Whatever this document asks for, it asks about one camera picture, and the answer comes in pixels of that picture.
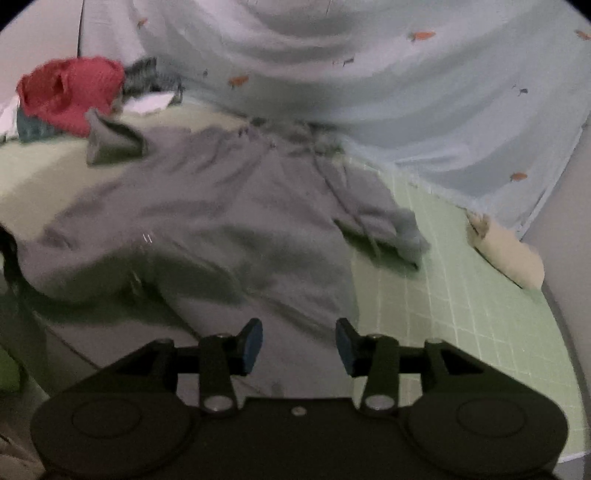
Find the grey zip hoodie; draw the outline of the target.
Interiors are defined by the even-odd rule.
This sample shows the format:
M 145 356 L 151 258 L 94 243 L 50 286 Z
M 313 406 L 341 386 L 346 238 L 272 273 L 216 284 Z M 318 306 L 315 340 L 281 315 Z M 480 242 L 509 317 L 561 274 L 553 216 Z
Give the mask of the grey zip hoodie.
M 239 391 L 332 397 L 352 388 L 335 322 L 356 319 L 346 234 L 418 265 L 429 244 L 376 173 L 335 161 L 304 124 L 261 121 L 138 130 L 87 114 L 92 163 L 125 161 L 82 194 L 18 259 L 60 301 L 154 287 L 199 337 L 263 322 L 263 349 Z

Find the green plaid shirt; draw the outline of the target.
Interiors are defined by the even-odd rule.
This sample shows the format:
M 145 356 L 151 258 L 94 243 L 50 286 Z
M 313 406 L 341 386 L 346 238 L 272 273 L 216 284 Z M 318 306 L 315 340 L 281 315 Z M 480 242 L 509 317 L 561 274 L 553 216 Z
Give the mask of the green plaid shirt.
M 180 103 L 183 95 L 180 77 L 159 69 L 155 57 L 139 59 L 124 68 L 123 97 L 148 93 L 171 93 L 173 103 Z

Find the white folded cloth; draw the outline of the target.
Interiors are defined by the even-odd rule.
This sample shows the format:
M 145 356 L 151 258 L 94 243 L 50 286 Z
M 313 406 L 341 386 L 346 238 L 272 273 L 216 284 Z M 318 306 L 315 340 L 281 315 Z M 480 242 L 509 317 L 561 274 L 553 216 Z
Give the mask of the white folded cloth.
M 173 92 L 152 92 L 126 100 L 122 105 L 125 114 L 146 116 L 165 110 L 173 103 Z

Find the green grid cutting mat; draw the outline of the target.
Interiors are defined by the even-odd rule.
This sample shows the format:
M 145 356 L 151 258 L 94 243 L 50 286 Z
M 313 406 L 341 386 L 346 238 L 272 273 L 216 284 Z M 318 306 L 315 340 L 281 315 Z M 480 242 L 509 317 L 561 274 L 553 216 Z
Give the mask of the green grid cutting mat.
M 54 137 L 1 147 L 1 220 L 17 237 L 40 233 L 85 190 L 118 177 L 124 161 L 86 162 L 87 143 Z M 589 406 L 564 320 L 549 294 L 524 290 L 495 270 L 467 240 L 465 213 L 410 183 L 382 172 L 394 200 L 411 209 L 431 249 L 420 267 L 393 253 L 349 246 L 356 313 L 366 333 L 396 337 L 418 347 L 438 337 L 554 400 L 569 423 L 562 462 L 590 454 Z M 46 392 L 65 388 L 158 338 L 179 346 L 197 343 L 182 321 L 121 319 L 52 320 L 36 314 L 2 318 L 6 346 Z

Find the blue denim jeans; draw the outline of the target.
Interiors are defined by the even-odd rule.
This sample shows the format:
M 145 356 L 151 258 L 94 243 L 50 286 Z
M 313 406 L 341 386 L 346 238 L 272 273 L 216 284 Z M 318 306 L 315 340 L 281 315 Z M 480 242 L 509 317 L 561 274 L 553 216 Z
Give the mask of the blue denim jeans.
M 21 143 L 31 143 L 46 140 L 62 134 L 62 131 L 42 119 L 29 116 L 22 107 L 17 110 L 16 126 L 18 140 Z

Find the green cloth at edge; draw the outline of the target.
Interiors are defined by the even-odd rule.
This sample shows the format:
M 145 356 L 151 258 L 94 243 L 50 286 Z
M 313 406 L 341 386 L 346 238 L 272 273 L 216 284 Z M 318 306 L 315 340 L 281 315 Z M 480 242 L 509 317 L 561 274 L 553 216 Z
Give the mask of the green cloth at edge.
M 0 390 L 3 394 L 17 393 L 21 389 L 22 374 L 19 364 L 0 347 Z

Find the beige cloth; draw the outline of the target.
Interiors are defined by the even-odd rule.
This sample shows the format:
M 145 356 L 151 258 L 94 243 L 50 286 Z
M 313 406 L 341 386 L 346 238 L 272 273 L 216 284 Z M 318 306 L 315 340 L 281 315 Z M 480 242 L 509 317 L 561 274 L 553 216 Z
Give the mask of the beige cloth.
M 526 290 L 540 290 L 545 280 L 538 252 L 486 214 L 466 213 L 469 245 L 496 270 Z

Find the white garment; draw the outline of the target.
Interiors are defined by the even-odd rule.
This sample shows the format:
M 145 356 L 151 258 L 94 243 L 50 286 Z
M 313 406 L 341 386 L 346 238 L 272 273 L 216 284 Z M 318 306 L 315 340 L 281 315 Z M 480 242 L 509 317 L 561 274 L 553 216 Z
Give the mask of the white garment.
M 13 95 L 0 107 L 0 142 L 5 143 L 18 138 L 17 114 L 20 98 Z

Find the red checked garment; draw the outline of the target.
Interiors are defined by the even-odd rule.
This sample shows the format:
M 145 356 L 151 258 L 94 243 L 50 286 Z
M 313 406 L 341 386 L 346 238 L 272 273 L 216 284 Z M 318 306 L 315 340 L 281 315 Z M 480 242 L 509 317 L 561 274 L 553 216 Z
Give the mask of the red checked garment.
M 89 135 L 86 113 L 113 111 L 125 79 L 118 61 L 104 57 L 51 60 L 16 86 L 23 112 L 76 137 Z

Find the light green carrot print sheet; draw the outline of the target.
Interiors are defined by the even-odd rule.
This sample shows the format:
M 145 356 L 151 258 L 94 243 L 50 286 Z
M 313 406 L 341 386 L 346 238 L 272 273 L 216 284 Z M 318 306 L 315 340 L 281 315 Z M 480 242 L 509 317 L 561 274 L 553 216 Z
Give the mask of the light green carrot print sheet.
M 87 1 L 79 48 L 153 57 L 232 112 L 334 127 L 518 234 L 590 115 L 590 23 L 565 1 Z

